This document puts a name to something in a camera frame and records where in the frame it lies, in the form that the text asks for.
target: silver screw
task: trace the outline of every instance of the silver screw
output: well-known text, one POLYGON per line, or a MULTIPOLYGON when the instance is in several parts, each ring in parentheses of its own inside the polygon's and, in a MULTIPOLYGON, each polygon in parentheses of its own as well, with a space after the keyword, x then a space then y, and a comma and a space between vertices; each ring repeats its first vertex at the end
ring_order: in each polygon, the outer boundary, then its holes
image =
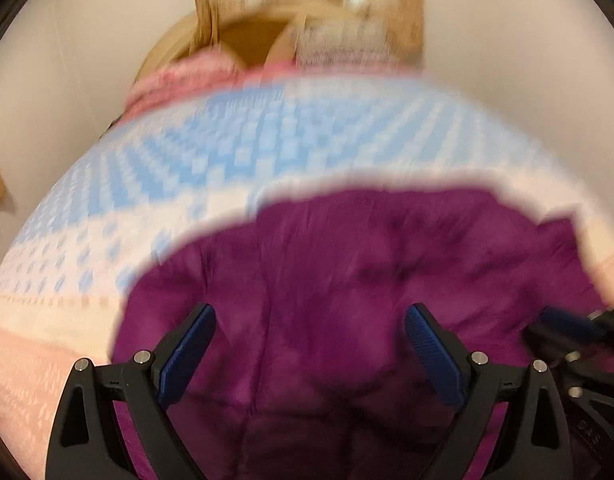
POLYGON ((573 397, 574 399, 579 399, 583 396, 583 389, 580 386, 571 387, 568 391, 569 397, 573 397))
POLYGON ((578 361, 578 359, 580 359, 580 352, 573 351, 565 355, 565 361, 567 361, 568 363, 578 361))
POLYGON ((489 362, 489 358, 484 352, 474 352, 471 354, 471 360, 477 365, 486 365, 489 362))
POLYGON ((543 373, 547 371, 547 364, 545 361, 541 361, 540 359, 536 359, 533 362, 533 369, 536 370, 537 372, 543 373))
POLYGON ((73 367, 76 370, 78 370, 79 372, 81 372, 82 370, 84 370, 88 366, 89 366, 89 361, 87 359, 85 359, 84 357, 82 359, 78 359, 76 361, 76 363, 73 365, 73 367))
POLYGON ((139 365, 145 364, 149 359, 151 359, 151 352, 148 350, 140 350, 133 355, 133 360, 139 365))

